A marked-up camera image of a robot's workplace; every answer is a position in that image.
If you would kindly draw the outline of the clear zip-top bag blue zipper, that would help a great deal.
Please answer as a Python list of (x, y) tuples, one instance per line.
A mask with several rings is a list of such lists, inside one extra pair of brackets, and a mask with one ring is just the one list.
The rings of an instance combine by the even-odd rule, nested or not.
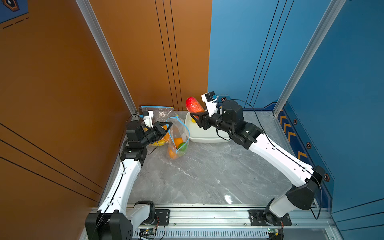
[[(167, 120), (163, 121), (163, 118), (162, 118), (163, 114), (165, 114), (165, 113), (161, 112), (161, 110), (163, 108), (156, 108), (156, 107), (154, 107), (154, 110), (151, 110), (151, 109), (148, 110), (147, 106), (144, 106), (144, 107), (141, 106), (140, 109), (142, 110), (142, 113), (143, 113), (143, 111), (153, 111), (154, 112), (153, 126), (154, 126), (154, 123), (157, 122), (157, 121), (159, 121), (159, 122), (167, 122)], [(142, 139), (144, 137), (144, 132), (147, 131), (147, 130), (142, 127), (142, 124), (144, 124), (143, 118), (141, 118), (141, 120), (142, 121), (140, 123), (139, 123), (139, 121), (135, 121), (135, 123), (132, 122), (133, 130), (132, 130), (131, 133), (129, 133), (129, 131), (127, 131), (127, 138), (133, 137), (132, 140), (129, 140), (129, 146), (130, 147), (132, 147), (133, 149), (137, 149), (137, 150), (138, 149), (142, 149), (142, 150), (145, 149), (145, 152), (146, 152), (146, 147), (147, 146), (143, 146), (142, 145)], [(169, 134), (168, 134), (168, 132), (167, 132), (167, 134), (161, 140), (155, 142), (157, 144), (157, 147), (161, 145), (161, 143), (162, 143), (164, 138), (166, 138), (164, 140), (164, 144), (168, 143), (168, 141), (169, 141)]]

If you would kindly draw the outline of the spare clear zip-top bag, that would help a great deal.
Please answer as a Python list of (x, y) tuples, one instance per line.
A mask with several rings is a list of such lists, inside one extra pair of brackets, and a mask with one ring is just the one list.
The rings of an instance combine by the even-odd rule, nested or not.
[(167, 121), (172, 123), (168, 131), (168, 154), (171, 159), (175, 160), (187, 153), (190, 142), (190, 131), (178, 116), (170, 117)]

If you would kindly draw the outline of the red apple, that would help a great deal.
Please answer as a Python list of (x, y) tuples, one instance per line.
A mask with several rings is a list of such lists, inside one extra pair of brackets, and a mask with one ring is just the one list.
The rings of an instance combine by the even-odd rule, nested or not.
[(205, 109), (201, 106), (197, 99), (194, 97), (187, 98), (185, 102), (186, 108), (190, 113), (203, 113)]

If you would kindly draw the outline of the green yellow mango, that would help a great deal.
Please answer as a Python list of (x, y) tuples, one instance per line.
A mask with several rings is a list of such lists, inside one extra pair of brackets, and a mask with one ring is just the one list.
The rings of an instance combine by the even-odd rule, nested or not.
[(184, 152), (188, 149), (188, 144), (187, 143), (180, 143), (179, 146), (178, 146), (178, 151), (179, 152)]

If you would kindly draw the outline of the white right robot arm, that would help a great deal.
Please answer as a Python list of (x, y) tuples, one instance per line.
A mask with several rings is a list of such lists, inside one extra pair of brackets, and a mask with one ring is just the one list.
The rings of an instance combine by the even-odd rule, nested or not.
[(321, 183), (325, 170), (302, 162), (275, 144), (261, 126), (248, 123), (243, 108), (237, 100), (228, 100), (217, 106), (216, 100), (207, 102), (207, 110), (200, 105), (188, 107), (197, 125), (208, 130), (214, 127), (229, 135), (229, 139), (245, 149), (261, 156), (288, 178), (292, 187), (278, 198), (273, 198), (263, 212), (267, 225), (282, 225), (284, 218), (293, 210), (308, 211), (317, 194), (322, 194)]

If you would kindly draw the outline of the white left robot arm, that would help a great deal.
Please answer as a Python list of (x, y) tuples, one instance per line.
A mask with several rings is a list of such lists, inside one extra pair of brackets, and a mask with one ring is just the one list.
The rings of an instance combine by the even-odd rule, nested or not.
[(88, 214), (85, 220), (88, 239), (131, 240), (139, 225), (156, 221), (154, 202), (139, 201), (130, 211), (127, 203), (147, 157), (147, 147), (161, 140), (172, 125), (172, 122), (157, 121), (150, 128), (139, 120), (127, 123), (127, 139), (114, 183), (97, 212)]

